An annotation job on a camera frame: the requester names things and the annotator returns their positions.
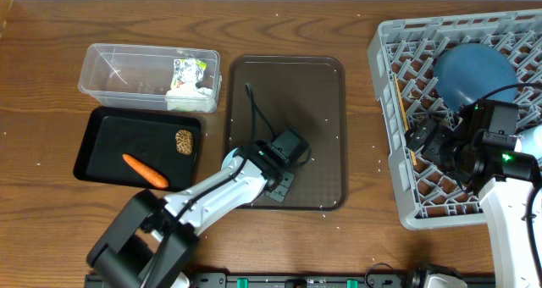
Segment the foil snack wrapper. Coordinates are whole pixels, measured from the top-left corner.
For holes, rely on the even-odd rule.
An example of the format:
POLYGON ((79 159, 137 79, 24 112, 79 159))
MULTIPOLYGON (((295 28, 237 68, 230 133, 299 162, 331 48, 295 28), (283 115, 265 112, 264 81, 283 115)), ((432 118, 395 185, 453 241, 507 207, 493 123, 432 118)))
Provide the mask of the foil snack wrapper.
POLYGON ((196 58, 175 58, 174 73, 171 89, 177 89, 184 84, 200 82, 204 78, 207 63, 196 58))

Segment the brown food scrap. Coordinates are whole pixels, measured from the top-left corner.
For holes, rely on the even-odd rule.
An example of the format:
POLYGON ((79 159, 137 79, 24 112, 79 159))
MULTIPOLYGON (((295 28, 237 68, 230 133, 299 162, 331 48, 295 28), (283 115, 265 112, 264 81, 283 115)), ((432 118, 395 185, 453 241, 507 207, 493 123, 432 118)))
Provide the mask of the brown food scrap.
POLYGON ((179 130, 175 134, 177 152, 183 155, 191 155, 194 146, 194 137, 188 130, 179 130))

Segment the light blue cup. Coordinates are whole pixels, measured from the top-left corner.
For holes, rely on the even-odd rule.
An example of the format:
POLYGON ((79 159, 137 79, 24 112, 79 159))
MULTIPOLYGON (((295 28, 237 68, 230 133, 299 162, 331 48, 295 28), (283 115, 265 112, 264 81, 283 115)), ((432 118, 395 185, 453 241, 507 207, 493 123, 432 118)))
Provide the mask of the light blue cup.
POLYGON ((534 156, 537 160, 542 158, 542 125, 522 131, 518 135, 521 142, 521 152, 534 156))

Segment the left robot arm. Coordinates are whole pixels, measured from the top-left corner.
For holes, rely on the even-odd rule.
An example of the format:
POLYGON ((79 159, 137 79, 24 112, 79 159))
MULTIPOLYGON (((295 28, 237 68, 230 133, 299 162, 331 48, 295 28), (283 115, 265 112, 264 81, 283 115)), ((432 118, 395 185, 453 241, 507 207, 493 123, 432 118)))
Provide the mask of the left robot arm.
POLYGON ((110 287, 187 287, 183 269, 199 235, 233 209, 282 182, 311 153, 293 129, 272 141, 251 142, 227 155, 221 170, 165 197, 134 195, 89 251, 88 265, 110 287))

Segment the orange carrot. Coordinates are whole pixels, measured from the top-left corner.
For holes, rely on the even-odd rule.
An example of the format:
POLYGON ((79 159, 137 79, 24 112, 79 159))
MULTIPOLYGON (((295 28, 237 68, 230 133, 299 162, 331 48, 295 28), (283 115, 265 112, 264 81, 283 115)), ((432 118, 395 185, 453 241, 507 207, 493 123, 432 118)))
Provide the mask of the orange carrot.
POLYGON ((156 170, 145 165, 129 154, 123 154, 122 159, 144 180, 157 189, 164 190, 169 187, 168 180, 156 170))

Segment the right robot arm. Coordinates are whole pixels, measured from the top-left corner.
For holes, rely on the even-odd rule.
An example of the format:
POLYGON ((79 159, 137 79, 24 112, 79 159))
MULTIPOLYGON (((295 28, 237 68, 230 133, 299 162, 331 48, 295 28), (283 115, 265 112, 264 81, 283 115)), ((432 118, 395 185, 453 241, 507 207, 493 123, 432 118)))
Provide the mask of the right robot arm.
POLYGON ((496 284, 541 285, 541 173, 516 149, 518 106, 490 99, 463 106, 451 129, 427 116, 405 134, 406 146, 472 192, 486 218, 496 284))

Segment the large blue bowl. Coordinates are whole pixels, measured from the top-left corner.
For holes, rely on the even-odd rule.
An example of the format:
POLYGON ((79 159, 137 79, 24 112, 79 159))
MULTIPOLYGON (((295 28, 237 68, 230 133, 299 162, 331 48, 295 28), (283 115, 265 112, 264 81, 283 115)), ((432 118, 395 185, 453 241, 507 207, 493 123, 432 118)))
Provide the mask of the large blue bowl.
POLYGON ((513 66, 502 53, 478 43, 458 45, 436 60, 435 90, 451 111, 469 105, 486 94, 517 83, 513 66))

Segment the white napkin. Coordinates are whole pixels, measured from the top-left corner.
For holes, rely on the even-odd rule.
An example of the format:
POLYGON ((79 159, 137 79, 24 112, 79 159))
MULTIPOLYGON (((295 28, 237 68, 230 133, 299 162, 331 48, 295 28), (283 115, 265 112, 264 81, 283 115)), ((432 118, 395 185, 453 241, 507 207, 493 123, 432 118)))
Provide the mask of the white napkin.
POLYGON ((181 86, 169 90, 165 95, 167 110, 181 112, 214 112, 217 108, 213 90, 195 86, 181 86))

